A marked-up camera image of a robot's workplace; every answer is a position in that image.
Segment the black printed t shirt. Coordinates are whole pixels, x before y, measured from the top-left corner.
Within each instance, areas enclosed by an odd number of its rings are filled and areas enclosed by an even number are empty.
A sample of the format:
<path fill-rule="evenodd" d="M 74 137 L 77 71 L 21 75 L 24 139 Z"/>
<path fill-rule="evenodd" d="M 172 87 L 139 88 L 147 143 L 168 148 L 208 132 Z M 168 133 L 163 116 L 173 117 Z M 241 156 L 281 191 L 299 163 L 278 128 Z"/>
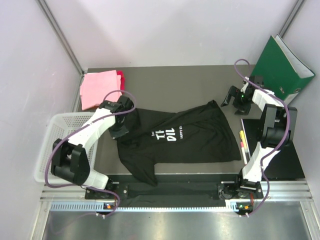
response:
<path fill-rule="evenodd" d="M 236 138 L 214 100 L 180 112 L 137 108 L 124 125 L 128 133 L 116 140 L 119 160 L 133 177 L 153 187 L 158 184 L 156 164 L 241 160 Z"/>

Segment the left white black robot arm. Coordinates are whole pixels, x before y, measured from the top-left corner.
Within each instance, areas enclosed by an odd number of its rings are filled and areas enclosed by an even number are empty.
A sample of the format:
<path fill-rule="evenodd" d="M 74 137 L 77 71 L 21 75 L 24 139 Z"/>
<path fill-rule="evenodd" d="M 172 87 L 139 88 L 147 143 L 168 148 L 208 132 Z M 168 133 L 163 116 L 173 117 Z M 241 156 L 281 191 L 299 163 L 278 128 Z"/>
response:
<path fill-rule="evenodd" d="M 94 170 L 89 164 L 89 151 L 105 131 L 113 139 L 126 135 L 126 115 L 135 109 L 135 102 L 121 95 L 116 102 L 104 99 L 91 118 L 79 129 L 63 139 L 57 139 L 52 146 L 50 164 L 45 171 L 77 186 L 93 187 L 102 198 L 109 198 L 114 187 L 109 177 Z"/>

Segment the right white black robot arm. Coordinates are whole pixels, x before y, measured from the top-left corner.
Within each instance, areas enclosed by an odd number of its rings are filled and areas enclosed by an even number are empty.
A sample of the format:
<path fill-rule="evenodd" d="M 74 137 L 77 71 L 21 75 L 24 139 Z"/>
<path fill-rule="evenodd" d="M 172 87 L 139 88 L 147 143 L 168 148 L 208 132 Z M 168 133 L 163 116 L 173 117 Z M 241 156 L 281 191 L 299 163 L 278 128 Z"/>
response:
<path fill-rule="evenodd" d="M 224 200 L 260 194 L 260 182 L 266 178 L 265 169 L 293 141 L 298 114 L 296 108 L 287 106 L 273 91 L 265 89 L 260 76 L 246 77 L 242 88 L 231 86 L 221 106 L 227 106 L 231 100 L 237 115 L 247 115 L 255 104 L 261 110 L 261 117 L 256 130 L 256 147 L 249 161 L 234 182 L 219 184 L 218 194 Z"/>

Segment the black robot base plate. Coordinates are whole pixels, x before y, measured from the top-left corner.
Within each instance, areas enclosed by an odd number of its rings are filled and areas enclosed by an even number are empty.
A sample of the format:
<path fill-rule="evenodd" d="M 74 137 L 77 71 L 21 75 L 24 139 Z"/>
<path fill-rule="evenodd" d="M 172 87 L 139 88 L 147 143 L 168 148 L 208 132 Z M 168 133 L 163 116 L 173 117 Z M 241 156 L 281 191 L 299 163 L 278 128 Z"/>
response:
<path fill-rule="evenodd" d="M 239 192 L 235 173 L 158 174 L 157 185 L 137 180 L 130 174 L 112 174 L 109 191 L 120 197 L 123 208 L 222 207 L 226 200 L 251 202 L 263 198 L 255 193 Z"/>

